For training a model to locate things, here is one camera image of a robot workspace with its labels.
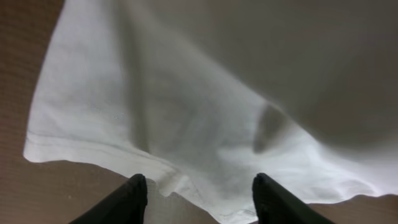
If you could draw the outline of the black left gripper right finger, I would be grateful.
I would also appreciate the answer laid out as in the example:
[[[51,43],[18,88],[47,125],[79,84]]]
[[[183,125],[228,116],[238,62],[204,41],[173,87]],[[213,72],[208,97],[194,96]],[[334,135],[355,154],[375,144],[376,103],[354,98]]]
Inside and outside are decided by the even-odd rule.
[[[265,173],[252,183],[258,224],[333,224]]]

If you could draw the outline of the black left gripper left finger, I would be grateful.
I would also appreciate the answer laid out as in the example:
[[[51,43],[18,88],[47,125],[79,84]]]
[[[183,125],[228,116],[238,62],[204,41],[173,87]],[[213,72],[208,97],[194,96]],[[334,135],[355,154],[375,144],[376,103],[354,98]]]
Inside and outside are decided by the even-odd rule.
[[[147,182],[136,174],[70,224],[143,224]]]

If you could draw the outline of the white t-shirt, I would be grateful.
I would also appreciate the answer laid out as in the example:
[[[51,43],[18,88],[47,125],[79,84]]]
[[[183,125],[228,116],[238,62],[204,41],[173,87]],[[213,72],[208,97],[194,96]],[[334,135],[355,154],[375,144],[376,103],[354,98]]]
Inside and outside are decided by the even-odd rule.
[[[397,193],[397,2],[66,1],[24,157],[141,173],[220,223],[264,172],[306,203]]]

